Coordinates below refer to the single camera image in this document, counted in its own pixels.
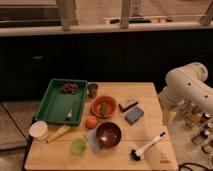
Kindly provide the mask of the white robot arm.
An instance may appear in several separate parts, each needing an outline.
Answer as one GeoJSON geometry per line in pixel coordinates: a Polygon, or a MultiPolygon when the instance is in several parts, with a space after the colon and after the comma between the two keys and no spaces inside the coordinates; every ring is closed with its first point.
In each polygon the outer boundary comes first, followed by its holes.
{"type": "Polygon", "coordinates": [[[166,86],[158,94],[164,125],[169,123],[170,112],[179,108],[185,100],[213,114],[213,88],[205,84],[207,78],[208,70],[199,62],[172,69],[166,74],[166,86]]]}

